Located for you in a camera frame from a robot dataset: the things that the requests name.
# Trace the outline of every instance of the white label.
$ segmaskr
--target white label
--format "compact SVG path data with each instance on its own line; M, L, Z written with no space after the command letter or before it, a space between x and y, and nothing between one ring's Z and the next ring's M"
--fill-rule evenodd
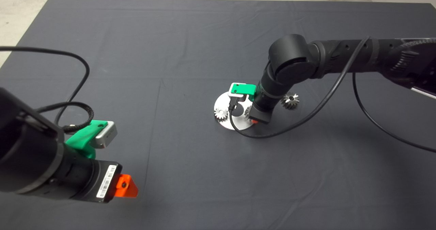
M112 180L113 173L115 172L115 169L116 169L116 165L109 165L105 177L103 178L102 184L100 185L100 189L98 190L97 198L105 197L106 192L108 191L110 181Z

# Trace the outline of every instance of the spur gear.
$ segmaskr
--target spur gear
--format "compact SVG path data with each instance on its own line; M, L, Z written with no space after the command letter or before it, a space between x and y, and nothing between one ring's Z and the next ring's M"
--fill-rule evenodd
M216 108L214 110L214 116L216 121L221 122L227 119L227 117L229 116L229 111L228 109Z
M286 94L281 101L286 109L295 109L299 103L299 96L295 93Z
M251 106L248 106L244 112L246 118L248 118L248 114L250 113Z

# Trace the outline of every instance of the barcode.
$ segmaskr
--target barcode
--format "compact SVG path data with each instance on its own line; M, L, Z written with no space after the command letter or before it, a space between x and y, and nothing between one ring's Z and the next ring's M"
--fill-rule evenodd
M103 181L98 190L97 198L104 198L106 196L106 192L109 188L109 184L112 180L115 169L116 169L116 165L109 165L109 168L106 171L105 177L103 178Z

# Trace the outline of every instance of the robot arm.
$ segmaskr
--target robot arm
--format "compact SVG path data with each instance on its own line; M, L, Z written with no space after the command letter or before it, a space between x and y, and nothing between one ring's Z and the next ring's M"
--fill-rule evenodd
M327 40L307 44L291 34L269 48L269 62L254 94L252 120L271 121L280 99L299 82L340 73L360 40ZM378 72L388 80L424 95L436 96L436 39L370 39L351 73Z
M136 197L118 162L94 159L115 134L113 122L92 120L65 142L61 128L0 88L0 191L103 203Z

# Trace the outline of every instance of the gray fabric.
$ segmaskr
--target gray fabric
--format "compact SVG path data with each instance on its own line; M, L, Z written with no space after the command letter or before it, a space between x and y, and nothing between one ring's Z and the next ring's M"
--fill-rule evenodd
M350 76L313 120L269 140L242 137L212 117L230 83L257 83L268 47L288 33L312 41L436 37L435 29L430 4L48 0L19 45L89 62L76 100L119 132L97 158L120 162L140 193L109 204L2 193L1 228L435 229L436 154L372 125ZM0 83L37 108L64 101L83 72L66 57L13 53ZM277 108L267 129L253 130L303 117L336 78L296 85L299 108ZM435 146L436 101L376 73L358 75L358 87L381 124ZM62 122L84 117L71 108Z

